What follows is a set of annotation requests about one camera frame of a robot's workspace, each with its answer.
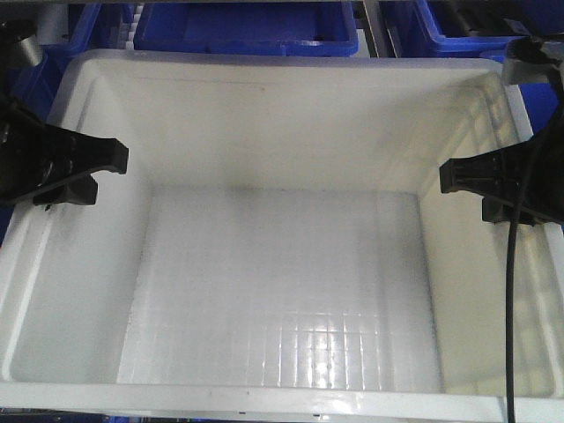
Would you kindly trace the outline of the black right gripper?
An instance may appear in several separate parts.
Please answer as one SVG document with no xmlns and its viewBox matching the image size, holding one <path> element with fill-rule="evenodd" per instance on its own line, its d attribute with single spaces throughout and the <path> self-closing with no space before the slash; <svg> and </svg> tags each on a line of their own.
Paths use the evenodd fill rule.
<svg viewBox="0 0 564 423">
<path fill-rule="evenodd" d="M 563 223 L 563 121 L 546 126 L 530 140 L 466 158 L 453 158 L 439 169 L 442 194 L 467 191 L 483 197 L 482 220 L 512 221 L 519 185 L 537 152 L 518 223 Z"/>
</svg>

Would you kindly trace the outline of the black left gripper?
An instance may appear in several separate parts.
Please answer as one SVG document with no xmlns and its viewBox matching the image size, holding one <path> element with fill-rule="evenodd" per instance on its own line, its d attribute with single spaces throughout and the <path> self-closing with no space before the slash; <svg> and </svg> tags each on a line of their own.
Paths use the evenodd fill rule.
<svg viewBox="0 0 564 423">
<path fill-rule="evenodd" d="M 108 171 L 126 174 L 129 149 L 116 138 L 88 136 L 46 124 L 20 101 L 1 96 L 1 205 L 94 205 L 98 183 L 90 176 L 55 186 L 58 174 Z"/>
</svg>

